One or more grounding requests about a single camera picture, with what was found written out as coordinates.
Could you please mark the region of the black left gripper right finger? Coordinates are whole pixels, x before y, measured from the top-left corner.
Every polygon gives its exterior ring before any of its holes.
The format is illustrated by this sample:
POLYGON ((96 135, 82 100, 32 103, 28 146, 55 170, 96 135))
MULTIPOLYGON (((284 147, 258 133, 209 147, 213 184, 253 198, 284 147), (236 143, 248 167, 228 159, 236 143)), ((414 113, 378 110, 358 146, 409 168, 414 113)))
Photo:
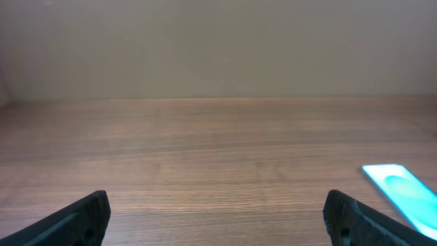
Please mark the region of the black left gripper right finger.
POLYGON ((338 190, 328 192, 323 218, 333 246, 436 246, 436 240, 338 190))

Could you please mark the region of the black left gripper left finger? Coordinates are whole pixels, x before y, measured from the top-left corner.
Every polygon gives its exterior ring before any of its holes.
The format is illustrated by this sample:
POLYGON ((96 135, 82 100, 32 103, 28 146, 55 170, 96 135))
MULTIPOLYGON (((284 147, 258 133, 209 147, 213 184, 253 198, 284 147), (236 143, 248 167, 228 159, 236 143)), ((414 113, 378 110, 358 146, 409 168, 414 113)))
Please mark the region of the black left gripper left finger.
POLYGON ((104 190, 1 239, 1 246, 101 246, 111 217, 104 190))

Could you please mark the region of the light blue Galaxy smartphone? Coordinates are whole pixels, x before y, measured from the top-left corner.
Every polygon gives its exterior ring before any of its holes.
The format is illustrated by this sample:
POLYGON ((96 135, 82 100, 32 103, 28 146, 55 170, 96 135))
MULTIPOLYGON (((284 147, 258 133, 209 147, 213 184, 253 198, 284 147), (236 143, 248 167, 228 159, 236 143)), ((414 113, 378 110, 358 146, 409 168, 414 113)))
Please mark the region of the light blue Galaxy smartphone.
POLYGON ((403 165, 362 166, 363 172, 421 234, 436 239, 436 194, 403 165))

